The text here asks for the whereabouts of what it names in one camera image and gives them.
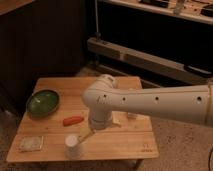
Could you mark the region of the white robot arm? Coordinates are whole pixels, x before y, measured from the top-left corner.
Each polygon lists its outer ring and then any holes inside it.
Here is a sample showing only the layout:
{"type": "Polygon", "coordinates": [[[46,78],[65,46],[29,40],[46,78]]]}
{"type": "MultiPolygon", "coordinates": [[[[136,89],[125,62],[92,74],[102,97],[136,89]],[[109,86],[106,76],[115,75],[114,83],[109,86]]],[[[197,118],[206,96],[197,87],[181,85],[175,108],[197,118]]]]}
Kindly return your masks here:
{"type": "Polygon", "coordinates": [[[88,124],[79,133],[84,142],[96,130],[113,124],[112,112],[128,112],[213,127],[213,85],[119,89],[115,77],[103,74],[82,94],[88,124]]]}

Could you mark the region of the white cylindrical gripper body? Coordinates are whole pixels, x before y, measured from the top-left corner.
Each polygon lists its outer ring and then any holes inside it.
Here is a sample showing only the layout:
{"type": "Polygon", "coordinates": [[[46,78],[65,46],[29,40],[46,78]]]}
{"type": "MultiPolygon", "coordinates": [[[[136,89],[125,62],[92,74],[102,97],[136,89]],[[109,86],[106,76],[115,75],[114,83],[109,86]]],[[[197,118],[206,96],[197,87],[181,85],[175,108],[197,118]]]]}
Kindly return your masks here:
{"type": "Polygon", "coordinates": [[[94,113],[90,112],[89,117],[89,126],[94,130],[103,130],[109,127],[112,124],[112,113],[94,113]]]}

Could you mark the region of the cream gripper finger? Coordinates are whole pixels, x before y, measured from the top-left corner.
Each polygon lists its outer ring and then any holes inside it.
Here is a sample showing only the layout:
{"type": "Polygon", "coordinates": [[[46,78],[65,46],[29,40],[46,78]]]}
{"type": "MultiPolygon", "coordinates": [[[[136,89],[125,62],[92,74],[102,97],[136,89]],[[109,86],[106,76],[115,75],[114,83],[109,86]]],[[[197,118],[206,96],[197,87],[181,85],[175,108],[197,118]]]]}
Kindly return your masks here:
{"type": "Polygon", "coordinates": [[[81,132],[79,134],[79,137],[78,137],[78,141],[80,143],[84,142],[87,138],[89,138],[90,136],[92,136],[94,134],[94,132],[92,130],[89,130],[87,132],[81,132]]]}
{"type": "Polygon", "coordinates": [[[121,127],[121,124],[120,124],[120,122],[113,121],[112,122],[112,127],[121,127]]]}

